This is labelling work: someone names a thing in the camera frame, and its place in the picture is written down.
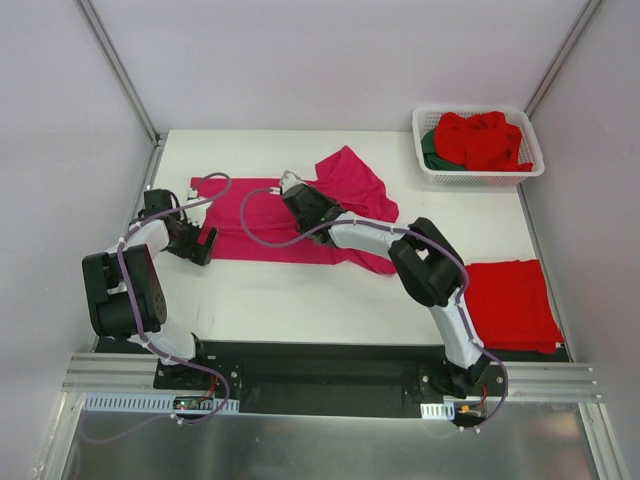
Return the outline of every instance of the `white wall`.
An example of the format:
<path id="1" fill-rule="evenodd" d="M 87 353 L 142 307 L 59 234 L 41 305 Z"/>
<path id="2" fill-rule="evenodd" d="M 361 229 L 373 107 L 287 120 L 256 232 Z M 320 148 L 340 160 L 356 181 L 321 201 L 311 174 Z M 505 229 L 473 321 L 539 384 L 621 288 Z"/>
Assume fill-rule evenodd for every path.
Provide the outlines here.
<path id="1" fill-rule="evenodd" d="M 640 2 L 611 0 L 534 117 L 547 170 L 526 183 L 578 360 L 598 366 L 640 478 Z"/>
<path id="2" fill-rule="evenodd" d="M 0 477 L 33 466 L 92 331 L 80 261 L 123 231 L 149 143 L 70 0 L 0 7 Z"/>
<path id="3" fill-rule="evenodd" d="M 409 130 L 529 100 L 585 0 L 95 0 L 155 125 Z"/>

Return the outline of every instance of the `clothing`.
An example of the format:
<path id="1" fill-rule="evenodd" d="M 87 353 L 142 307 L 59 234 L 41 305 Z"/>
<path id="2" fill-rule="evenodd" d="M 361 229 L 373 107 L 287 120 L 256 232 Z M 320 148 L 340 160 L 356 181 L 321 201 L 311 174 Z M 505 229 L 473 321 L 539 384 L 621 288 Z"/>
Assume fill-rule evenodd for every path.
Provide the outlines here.
<path id="1" fill-rule="evenodd" d="M 531 163 L 518 163 L 522 132 L 502 112 L 462 118 L 445 113 L 435 129 L 435 146 L 442 159 L 467 170 L 530 172 Z"/>
<path id="2" fill-rule="evenodd" d="M 465 299 L 488 348 L 553 353 L 564 342 L 553 320 L 538 260 L 467 266 Z"/>
<path id="3" fill-rule="evenodd" d="M 315 181 L 308 183 L 323 194 L 335 198 L 347 210 L 386 222 L 398 219 L 398 205 L 386 195 L 386 187 L 371 169 L 351 150 L 340 151 L 316 164 Z M 192 179 L 193 186 L 197 178 Z M 277 187 L 276 178 L 238 178 L 229 192 L 216 200 L 207 213 L 202 236 L 211 227 L 219 229 L 212 257 L 216 259 L 257 260 L 266 262 L 335 265 L 345 260 L 375 273 L 396 273 L 384 258 L 352 249 L 331 248 L 302 240 L 287 248 L 269 248 L 251 240 L 240 224 L 240 205 L 246 195 L 257 188 Z M 211 196 L 224 188 L 226 180 L 209 179 L 198 187 L 198 193 Z M 268 242 L 284 242 L 299 235 L 295 218 L 277 195 L 256 195 L 246 208 L 246 222 L 253 233 Z"/>
<path id="4" fill-rule="evenodd" d="M 424 158 L 424 164 L 431 170 L 457 170 L 464 171 L 466 167 L 464 165 L 458 165 L 456 163 L 447 162 L 438 155 L 435 144 L 436 129 L 429 130 L 424 137 L 422 137 L 422 156 Z"/>

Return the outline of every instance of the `white table surface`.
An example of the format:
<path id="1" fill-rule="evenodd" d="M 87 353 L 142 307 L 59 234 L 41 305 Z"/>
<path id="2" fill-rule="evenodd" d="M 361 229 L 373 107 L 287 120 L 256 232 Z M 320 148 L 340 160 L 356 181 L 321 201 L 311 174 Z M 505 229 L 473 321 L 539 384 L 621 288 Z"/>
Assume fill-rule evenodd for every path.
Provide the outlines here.
<path id="1" fill-rule="evenodd" d="M 349 145 L 387 185 L 399 221 L 430 218 L 465 263 L 535 257 L 515 188 L 456 191 L 424 183 L 404 132 L 172 130 L 154 182 L 181 199 L 191 177 L 315 179 L 314 164 Z M 429 311 L 397 276 L 349 262 L 300 265 L 217 260 L 205 268 L 162 254 L 169 315 L 203 339 L 441 344 Z"/>

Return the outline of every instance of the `red cloth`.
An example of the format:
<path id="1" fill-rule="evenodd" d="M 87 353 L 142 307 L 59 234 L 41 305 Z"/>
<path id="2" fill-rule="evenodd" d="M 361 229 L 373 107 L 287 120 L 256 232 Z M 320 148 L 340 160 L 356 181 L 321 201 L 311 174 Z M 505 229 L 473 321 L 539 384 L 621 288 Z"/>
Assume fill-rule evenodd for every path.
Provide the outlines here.
<path id="1" fill-rule="evenodd" d="M 538 260 L 476 263 L 467 271 L 467 307 L 488 348 L 553 353 L 564 342 Z"/>
<path id="2" fill-rule="evenodd" d="M 435 133 L 438 156 L 474 171 L 530 172 L 533 164 L 518 164 L 521 141 L 522 132 L 502 112 L 469 118 L 445 113 Z"/>

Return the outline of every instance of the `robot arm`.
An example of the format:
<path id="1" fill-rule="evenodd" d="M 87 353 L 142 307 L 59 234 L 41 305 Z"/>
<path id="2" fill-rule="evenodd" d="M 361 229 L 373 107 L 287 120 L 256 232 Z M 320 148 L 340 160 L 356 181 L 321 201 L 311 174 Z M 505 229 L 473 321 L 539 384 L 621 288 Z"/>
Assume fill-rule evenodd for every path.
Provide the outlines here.
<path id="1" fill-rule="evenodd" d="M 144 202 L 145 208 L 138 220 L 172 208 L 168 190 L 147 191 Z M 176 213 L 145 225 L 131 237 L 123 253 L 146 336 L 161 351 L 185 360 L 196 356 L 197 340 L 167 316 L 153 260 L 161 251 L 168 250 L 198 265 L 209 263 L 217 230 L 212 229 L 205 243 L 200 244 L 198 238 L 205 207 L 191 210 L 195 211 L 191 212 L 191 217 L 184 212 Z M 91 324 L 100 337 L 126 339 L 147 347 L 148 343 L 138 335 L 116 250 L 117 245 L 82 260 Z M 161 361 L 165 365 L 175 364 L 166 359 Z"/>
<path id="2" fill-rule="evenodd" d="M 489 359 L 477 347 L 484 344 L 470 321 L 464 296 L 456 301 L 462 287 L 460 271 L 450 258 L 405 233 L 414 232 L 435 242 L 463 263 L 435 225 L 425 218 L 407 225 L 358 217 L 289 171 L 280 180 L 280 195 L 301 233 L 323 223 L 341 222 L 315 231 L 311 235 L 314 242 L 361 250 L 393 262 L 407 293 L 431 312 L 445 345 L 446 372 L 430 383 L 444 393 L 464 396 L 477 383 Z M 428 255 L 422 259 L 418 252 L 425 249 Z"/>

